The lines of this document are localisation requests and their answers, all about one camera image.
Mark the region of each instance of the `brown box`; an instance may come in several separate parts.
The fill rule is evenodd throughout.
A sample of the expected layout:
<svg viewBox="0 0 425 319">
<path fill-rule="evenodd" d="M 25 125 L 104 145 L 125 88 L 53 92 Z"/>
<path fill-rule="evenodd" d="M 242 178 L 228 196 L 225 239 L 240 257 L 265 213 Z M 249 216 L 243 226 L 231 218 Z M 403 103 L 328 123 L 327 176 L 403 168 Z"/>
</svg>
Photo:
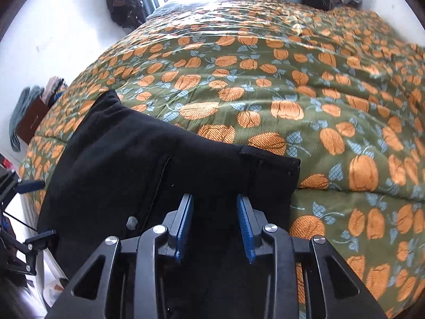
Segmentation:
<svg viewBox="0 0 425 319">
<path fill-rule="evenodd" d="M 37 97 L 28 107 L 24 117 L 16 129 L 18 137 L 20 137 L 25 143 L 29 144 L 35 134 L 35 130 L 48 111 L 49 108 L 47 105 L 45 105 L 43 101 Z"/>
</svg>

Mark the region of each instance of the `hanging black clothes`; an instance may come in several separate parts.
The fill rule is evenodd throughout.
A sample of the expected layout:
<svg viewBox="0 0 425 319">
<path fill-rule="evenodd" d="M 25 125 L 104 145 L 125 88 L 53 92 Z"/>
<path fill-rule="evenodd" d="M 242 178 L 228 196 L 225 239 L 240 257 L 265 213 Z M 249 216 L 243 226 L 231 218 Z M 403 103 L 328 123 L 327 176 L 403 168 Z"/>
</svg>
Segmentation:
<svg viewBox="0 0 425 319">
<path fill-rule="evenodd" d="M 188 251 L 182 270 L 174 275 L 177 286 L 171 289 L 175 296 L 169 307 L 186 311 L 186 318 L 201 317 L 199 308 L 209 308 L 203 317 L 213 318 L 224 303 L 229 310 L 248 296 L 240 290 L 246 282 L 241 263 L 246 267 L 247 261 L 237 194 L 248 195 L 270 222 L 288 229 L 299 165 L 295 158 L 211 141 L 133 111 L 109 91 L 97 99 L 69 141 L 37 228 L 57 231 L 54 256 L 70 278 L 107 236 L 129 237 L 129 216 L 137 217 L 139 235 L 176 210 L 184 193 L 192 194 Z"/>
</svg>

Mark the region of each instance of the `black bag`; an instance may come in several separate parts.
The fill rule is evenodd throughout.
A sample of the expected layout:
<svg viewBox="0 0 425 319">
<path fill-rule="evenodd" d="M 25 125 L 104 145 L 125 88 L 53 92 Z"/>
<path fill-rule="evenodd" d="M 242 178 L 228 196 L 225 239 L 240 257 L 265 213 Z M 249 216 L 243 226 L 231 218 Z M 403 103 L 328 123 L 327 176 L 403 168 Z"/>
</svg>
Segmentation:
<svg viewBox="0 0 425 319">
<path fill-rule="evenodd" d="M 112 20 L 119 26 L 137 29 L 146 22 L 146 12 L 141 0 L 106 0 Z"/>
</svg>

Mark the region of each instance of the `silver bolt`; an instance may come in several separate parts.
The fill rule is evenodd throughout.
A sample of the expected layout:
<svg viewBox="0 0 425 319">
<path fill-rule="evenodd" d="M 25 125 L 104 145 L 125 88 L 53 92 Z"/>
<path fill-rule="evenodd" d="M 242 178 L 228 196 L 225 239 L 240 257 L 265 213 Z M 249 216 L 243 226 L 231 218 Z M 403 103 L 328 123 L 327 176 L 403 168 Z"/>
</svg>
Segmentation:
<svg viewBox="0 0 425 319">
<path fill-rule="evenodd" d="M 274 233 L 278 231 L 278 226 L 276 224 L 269 223 L 264 226 L 264 230 L 269 233 Z"/>
<path fill-rule="evenodd" d="M 167 228 L 163 226 L 162 224 L 158 224 L 155 227 L 153 227 L 152 230 L 154 231 L 155 234 L 162 234 L 162 233 L 165 233 Z"/>
<path fill-rule="evenodd" d="M 318 243 L 320 245 L 323 245 L 326 242 L 326 238 L 324 236 L 321 236 L 321 235 L 314 235 L 313 236 L 313 241 L 315 243 Z"/>
<path fill-rule="evenodd" d="M 107 245 L 114 245 L 114 244 L 116 244 L 118 242 L 118 237 L 116 237 L 116 236 L 108 236 L 106 239 L 105 239 L 105 243 L 107 244 Z"/>
</svg>

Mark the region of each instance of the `green blanket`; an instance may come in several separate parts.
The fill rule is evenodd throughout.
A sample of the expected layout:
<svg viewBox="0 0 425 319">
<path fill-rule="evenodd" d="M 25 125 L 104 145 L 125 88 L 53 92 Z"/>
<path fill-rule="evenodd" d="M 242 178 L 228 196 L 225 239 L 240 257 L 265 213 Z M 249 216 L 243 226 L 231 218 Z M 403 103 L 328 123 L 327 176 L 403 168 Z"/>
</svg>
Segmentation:
<svg viewBox="0 0 425 319">
<path fill-rule="evenodd" d="M 205 138 L 297 157 L 290 233 L 325 235 L 393 317 L 425 288 L 423 59 L 376 13 L 351 8 L 221 0 L 154 18 L 78 76 L 20 173 L 48 183 L 109 89 Z M 37 210 L 44 195 L 30 195 Z"/>
</svg>

